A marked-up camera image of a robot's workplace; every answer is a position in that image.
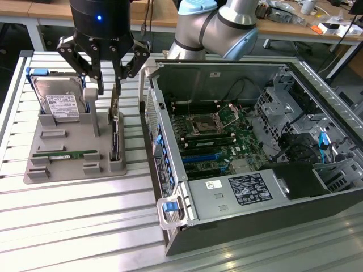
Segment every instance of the robotic arm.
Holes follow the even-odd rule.
[[[257,5],[258,0],[227,0],[218,10],[215,0],[182,0],[168,58],[203,60],[207,49],[239,60],[257,39]]]
[[[60,38],[57,51],[80,75],[97,80],[103,94],[100,61],[112,61],[117,94],[121,80],[135,77],[149,57],[145,43],[134,40],[130,31],[130,0],[70,0],[75,31],[72,37]],[[135,56],[122,66],[121,59],[133,49]],[[78,50],[86,52],[91,64]]]

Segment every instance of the metal table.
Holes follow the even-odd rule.
[[[138,79],[128,79],[120,99],[126,176],[24,184],[39,110],[25,79],[29,66],[71,71],[54,52],[22,53],[16,66],[0,114],[2,271],[361,271],[363,203],[331,218],[165,257],[138,112]],[[100,111],[110,104],[111,63],[102,63],[102,72]]]

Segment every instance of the motherboard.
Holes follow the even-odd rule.
[[[241,107],[224,103],[213,113],[176,108],[170,120],[189,180],[257,171],[268,162]]]

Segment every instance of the silver hard drive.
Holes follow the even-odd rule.
[[[43,114],[52,114],[57,122],[79,121],[88,112],[80,77],[31,76]]]

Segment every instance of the sticker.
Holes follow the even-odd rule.
[[[219,78],[221,76],[221,72],[211,72],[210,78]]]
[[[221,188],[222,184],[220,180],[212,180],[212,181],[206,181],[205,182],[206,188],[209,189],[217,189]]]
[[[197,143],[196,146],[211,146],[214,142],[208,142],[208,143]]]
[[[45,96],[55,118],[78,117],[77,102],[74,95]]]
[[[231,177],[228,180],[241,206],[273,199],[260,174]]]

